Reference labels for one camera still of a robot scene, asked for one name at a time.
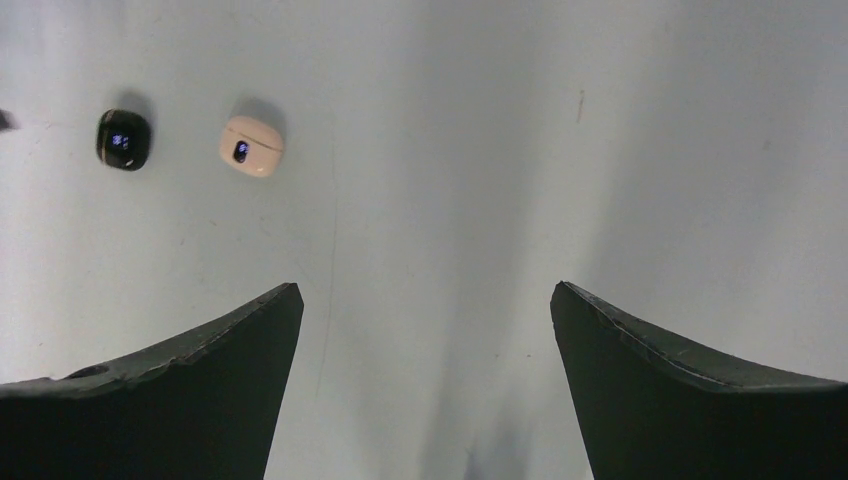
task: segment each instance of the dark object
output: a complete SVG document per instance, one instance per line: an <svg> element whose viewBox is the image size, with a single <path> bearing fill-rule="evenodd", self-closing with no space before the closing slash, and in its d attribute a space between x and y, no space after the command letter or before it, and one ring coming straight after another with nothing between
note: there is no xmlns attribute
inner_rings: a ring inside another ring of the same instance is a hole
<svg viewBox="0 0 848 480"><path fill-rule="evenodd" d="M141 115L127 110L109 110L97 127L97 156L120 170L138 170L150 153L150 125Z"/></svg>
<svg viewBox="0 0 848 480"><path fill-rule="evenodd" d="M848 478L848 385L726 355L572 284L551 313L596 480Z"/></svg>
<svg viewBox="0 0 848 480"><path fill-rule="evenodd" d="M261 479L297 285L126 357L0 386L0 478Z"/></svg>
<svg viewBox="0 0 848 480"><path fill-rule="evenodd" d="M12 114L4 110L0 110L0 132L17 128L12 120Z"/></svg>
<svg viewBox="0 0 848 480"><path fill-rule="evenodd" d="M238 163L244 163L244 159L247 158L247 151L250 150L250 145L247 142L239 140L236 143L236 149L233 151L233 160Z"/></svg>

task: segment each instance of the white surface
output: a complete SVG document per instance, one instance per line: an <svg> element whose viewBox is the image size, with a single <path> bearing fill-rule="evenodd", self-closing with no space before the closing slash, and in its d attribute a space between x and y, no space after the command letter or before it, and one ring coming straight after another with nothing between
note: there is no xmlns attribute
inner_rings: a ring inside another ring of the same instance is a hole
<svg viewBox="0 0 848 480"><path fill-rule="evenodd" d="M0 12L0 108L22 126L0 135L0 381L296 281L268 478L582 478L548 312L561 279L848 380L842 0ZM125 89L156 110L131 174L93 147ZM243 95L286 115L268 180L217 156Z"/></svg>

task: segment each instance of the white table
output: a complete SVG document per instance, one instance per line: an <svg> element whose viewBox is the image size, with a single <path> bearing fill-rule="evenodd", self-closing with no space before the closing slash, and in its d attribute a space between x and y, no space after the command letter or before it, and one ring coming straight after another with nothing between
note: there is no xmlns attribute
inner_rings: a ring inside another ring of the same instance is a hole
<svg viewBox="0 0 848 480"><path fill-rule="evenodd" d="M848 379L842 0L0 0L0 381L61 377L284 281L271 478L588 476L569 279ZM148 164L99 115L155 110ZM285 114L276 174L217 154Z"/></svg>

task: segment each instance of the digital display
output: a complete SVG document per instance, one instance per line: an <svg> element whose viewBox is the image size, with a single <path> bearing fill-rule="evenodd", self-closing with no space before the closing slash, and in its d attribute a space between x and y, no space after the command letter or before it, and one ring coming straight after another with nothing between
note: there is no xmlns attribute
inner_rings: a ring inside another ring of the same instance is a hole
<svg viewBox="0 0 848 480"><path fill-rule="evenodd" d="M120 131L111 131L109 132L109 136L106 137L106 149L110 150L114 153L125 153L130 150L130 136L120 132Z"/></svg>
<svg viewBox="0 0 848 480"><path fill-rule="evenodd" d="M250 150L250 145L248 145L247 142L239 140L236 143L236 149L233 151L233 160L238 163L243 163L244 159L247 158L248 150Z"/></svg>

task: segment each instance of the scuff mark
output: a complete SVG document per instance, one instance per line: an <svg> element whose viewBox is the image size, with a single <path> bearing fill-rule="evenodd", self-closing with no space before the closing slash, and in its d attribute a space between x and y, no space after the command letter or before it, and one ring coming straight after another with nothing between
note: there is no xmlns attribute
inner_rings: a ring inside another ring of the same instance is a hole
<svg viewBox="0 0 848 480"><path fill-rule="evenodd" d="M580 89L580 103L577 104L577 123L583 118L583 104L586 102L586 90Z"/></svg>
<svg viewBox="0 0 848 480"><path fill-rule="evenodd" d="M318 368L318 385L315 387L315 401L321 392L321 381L324 377L324 363L327 361L327 345L330 341L330 326L333 322L333 294L336 285L336 244L339 233L339 186L336 180L336 119L333 118L333 126L330 132L330 169L333 178L333 195L335 205L333 207L333 249L330 253L330 293L327 299L327 330L324 332L324 348L321 353L321 366Z"/></svg>
<svg viewBox="0 0 848 480"><path fill-rule="evenodd" d="M300 273L303 274L303 277L306 278L306 281L309 283L309 285L312 286L312 288L315 288L315 282L313 282L312 277L310 277L309 274L306 273L306 269L303 268L303 265L301 265L300 262L298 262L297 260L294 261L294 264L297 265L297 269L300 270Z"/></svg>
<svg viewBox="0 0 848 480"><path fill-rule="evenodd" d="M264 233L265 236L267 236L267 237L272 236L271 232L269 232L268 229L265 228L265 216L264 215L259 216L259 230L262 230L262 233Z"/></svg>

